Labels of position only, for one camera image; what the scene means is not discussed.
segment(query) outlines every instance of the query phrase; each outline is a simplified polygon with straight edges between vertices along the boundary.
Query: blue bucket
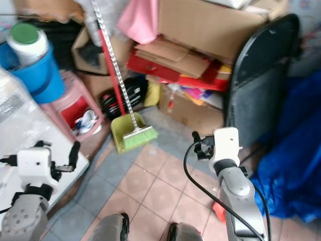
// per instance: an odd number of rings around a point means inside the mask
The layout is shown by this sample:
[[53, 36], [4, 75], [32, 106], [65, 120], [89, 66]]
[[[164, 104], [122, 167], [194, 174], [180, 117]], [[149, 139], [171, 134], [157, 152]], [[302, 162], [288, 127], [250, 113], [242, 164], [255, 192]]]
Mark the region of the blue bucket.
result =
[[2, 68], [22, 80], [37, 103], [51, 103], [65, 92], [65, 83], [59, 73], [51, 44], [43, 58], [17, 70], [14, 67], [19, 66], [18, 58], [7, 43], [0, 45], [0, 56]]

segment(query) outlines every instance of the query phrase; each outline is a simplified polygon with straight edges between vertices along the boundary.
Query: green broom bristles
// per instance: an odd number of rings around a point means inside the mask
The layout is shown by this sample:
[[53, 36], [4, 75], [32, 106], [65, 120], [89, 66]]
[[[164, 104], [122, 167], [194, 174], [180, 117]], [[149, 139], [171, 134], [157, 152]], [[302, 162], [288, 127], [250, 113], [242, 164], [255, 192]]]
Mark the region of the green broom bristles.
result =
[[153, 127], [146, 127], [137, 133], [133, 132], [124, 136], [124, 147], [126, 149], [136, 148], [157, 138], [158, 132]]

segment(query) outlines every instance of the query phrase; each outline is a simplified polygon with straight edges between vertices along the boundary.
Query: dustpan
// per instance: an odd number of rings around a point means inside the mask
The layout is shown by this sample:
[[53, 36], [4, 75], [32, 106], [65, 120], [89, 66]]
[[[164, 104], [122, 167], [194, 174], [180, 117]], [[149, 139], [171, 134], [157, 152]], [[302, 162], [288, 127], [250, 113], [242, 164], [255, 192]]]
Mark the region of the dustpan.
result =
[[[134, 116], [137, 121], [138, 127], [143, 128], [144, 126], [146, 126], [140, 114], [134, 112]], [[130, 118], [130, 114], [122, 115], [114, 119], [111, 122], [110, 128], [111, 128], [112, 135], [114, 136], [118, 153], [124, 153], [141, 146], [141, 145], [133, 146], [130, 149], [126, 149], [124, 146], [123, 136], [133, 131], [133, 125], [132, 125], [132, 120]]]

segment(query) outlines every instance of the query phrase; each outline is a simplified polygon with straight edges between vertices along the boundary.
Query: pink cloth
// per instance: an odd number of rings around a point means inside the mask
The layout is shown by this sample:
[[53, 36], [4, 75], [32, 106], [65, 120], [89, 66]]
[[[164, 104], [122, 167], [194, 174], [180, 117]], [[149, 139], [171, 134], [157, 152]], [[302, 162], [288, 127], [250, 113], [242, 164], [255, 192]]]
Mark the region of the pink cloth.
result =
[[157, 37], [158, 0], [129, 0], [117, 27], [140, 44], [149, 44]]

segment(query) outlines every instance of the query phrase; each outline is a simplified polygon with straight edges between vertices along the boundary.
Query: blue tarp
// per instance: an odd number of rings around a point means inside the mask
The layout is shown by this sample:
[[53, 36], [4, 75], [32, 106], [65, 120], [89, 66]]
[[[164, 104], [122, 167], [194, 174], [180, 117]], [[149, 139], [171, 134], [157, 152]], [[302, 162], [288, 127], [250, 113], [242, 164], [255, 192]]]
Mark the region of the blue tarp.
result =
[[[262, 191], [271, 215], [297, 215], [304, 222], [320, 218], [321, 71], [289, 79], [277, 136], [251, 181]], [[255, 201], [263, 213], [257, 194]]]

